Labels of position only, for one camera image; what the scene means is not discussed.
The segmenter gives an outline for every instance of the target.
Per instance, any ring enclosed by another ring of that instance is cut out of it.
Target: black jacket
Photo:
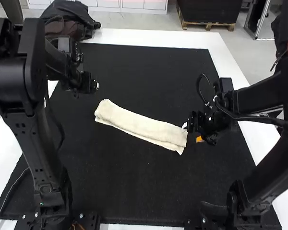
[[[51,22],[64,19],[65,22],[76,22],[84,26],[84,37],[92,37],[92,31],[101,27],[100,22],[96,22],[88,14],[88,7],[80,1],[55,0],[45,9],[40,18],[45,25]]]

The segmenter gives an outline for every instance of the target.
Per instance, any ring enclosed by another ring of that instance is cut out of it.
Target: cable
[[[43,227],[44,227],[44,219],[43,218],[41,218],[40,219],[40,221],[41,221],[41,223],[40,223],[40,229],[39,230],[43,230]]]
[[[3,211],[3,209],[5,208],[5,205],[6,205],[6,201],[9,199],[9,196],[11,194],[11,191],[15,189],[16,185],[19,184],[19,182],[21,181],[21,179],[24,177],[24,175],[29,171],[29,167],[26,168],[21,174],[20,176],[17,178],[17,180],[12,184],[12,186],[10,187],[8,193],[6,194],[5,196],[5,199],[1,205],[1,208],[0,208],[0,215],[1,215],[1,212]]]
[[[223,113],[230,116],[232,119],[237,121],[253,121],[253,122],[259,122],[259,123],[265,123],[265,124],[272,124],[275,126],[279,126],[282,128],[288,128],[288,121],[272,118],[272,117],[266,117],[266,116],[253,116],[253,115],[237,115],[226,108],[224,108],[220,102],[217,99],[217,96],[214,97],[214,101],[216,103],[216,107],[221,110]]]
[[[203,94],[202,94],[202,91],[200,89],[200,83],[201,83],[201,80],[202,78],[205,78],[207,80],[207,82],[209,83],[210,85],[210,80],[208,79],[208,77],[204,74],[204,73],[201,73],[197,80],[196,80],[196,90],[197,90],[197,93],[198,95],[200,96],[200,98],[202,99],[202,101],[205,103],[206,106],[209,106],[210,108],[212,108],[212,106],[210,105],[210,103],[204,98]]]
[[[59,152],[60,148],[62,147],[62,144],[65,140],[65,131],[63,129],[62,124],[57,120],[56,116],[54,115],[54,112],[51,108],[51,104],[50,104],[50,98],[49,98],[49,91],[48,91],[48,86],[47,86],[47,92],[46,92],[46,107],[48,108],[49,111],[49,115],[52,119],[52,121],[54,122],[54,124],[57,126],[60,135],[61,135],[61,140],[59,142],[59,145],[57,147],[57,152]]]

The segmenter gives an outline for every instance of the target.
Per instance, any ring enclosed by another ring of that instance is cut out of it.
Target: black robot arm
[[[83,54],[69,37],[45,40],[41,19],[27,18],[23,26],[0,19],[0,115],[17,138],[31,171],[37,208],[28,214],[30,224],[26,218],[16,229],[71,227],[71,182],[55,149],[44,98],[47,80],[59,80],[66,91],[94,93],[97,82],[83,71],[82,61]]]
[[[201,203],[202,229],[261,228],[262,214],[288,189],[288,58],[282,61],[281,72],[257,84],[233,90],[231,78],[220,78],[214,89],[214,103],[205,106],[205,112],[192,112],[188,132],[195,130],[215,145],[219,134],[230,129],[233,121],[274,124],[283,131],[253,172],[232,184],[226,206]],[[264,114],[280,108],[284,109],[284,120]]]

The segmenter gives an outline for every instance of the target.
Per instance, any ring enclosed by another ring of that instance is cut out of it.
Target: metal stand
[[[262,1],[264,0],[253,0],[251,2],[248,16],[244,24],[244,29],[254,40],[274,40],[273,38],[258,38],[264,23],[264,19],[266,18],[266,15],[268,13],[271,0],[265,1],[262,14],[260,18],[258,18],[257,12],[260,11],[262,7],[261,5],[259,5],[259,3],[261,3]]]

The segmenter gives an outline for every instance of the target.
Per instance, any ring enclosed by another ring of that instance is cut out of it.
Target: white towel
[[[95,116],[97,122],[113,126],[168,150],[177,151],[180,155],[187,144],[186,130],[123,109],[109,99],[99,103]]]

